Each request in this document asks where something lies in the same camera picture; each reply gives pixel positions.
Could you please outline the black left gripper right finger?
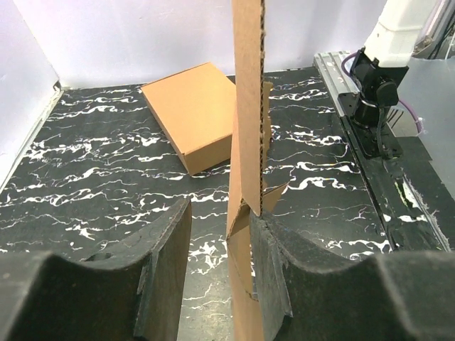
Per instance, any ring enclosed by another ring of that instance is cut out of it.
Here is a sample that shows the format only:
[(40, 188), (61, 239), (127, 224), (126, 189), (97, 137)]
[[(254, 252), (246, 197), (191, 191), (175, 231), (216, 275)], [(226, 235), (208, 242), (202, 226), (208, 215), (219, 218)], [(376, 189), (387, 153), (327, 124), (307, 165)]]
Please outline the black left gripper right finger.
[(453, 340), (454, 255), (401, 251), (351, 261), (273, 215), (250, 215), (266, 340)]

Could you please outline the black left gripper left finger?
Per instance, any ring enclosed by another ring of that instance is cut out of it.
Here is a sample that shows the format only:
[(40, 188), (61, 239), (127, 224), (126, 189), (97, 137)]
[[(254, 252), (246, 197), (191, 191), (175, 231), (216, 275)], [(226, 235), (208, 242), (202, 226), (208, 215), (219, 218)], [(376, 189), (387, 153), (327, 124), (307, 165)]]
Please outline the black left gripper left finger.
[(175, 340), (191, 202), (84, 261), (50, 251), (1, 256), (2, 340)]

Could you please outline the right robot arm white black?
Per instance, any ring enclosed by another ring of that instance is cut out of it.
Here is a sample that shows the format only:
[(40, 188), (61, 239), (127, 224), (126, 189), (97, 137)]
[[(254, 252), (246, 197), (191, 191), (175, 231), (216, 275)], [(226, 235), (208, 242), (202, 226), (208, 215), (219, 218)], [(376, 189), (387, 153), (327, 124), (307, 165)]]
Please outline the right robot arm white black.
[(386, 109), (395, 106), (397, 88), (436, 1), (387, 1), (371, 34), (356, 53), (349, 71), (360, 90), (353, 121), (364, 129), (377, 128)]

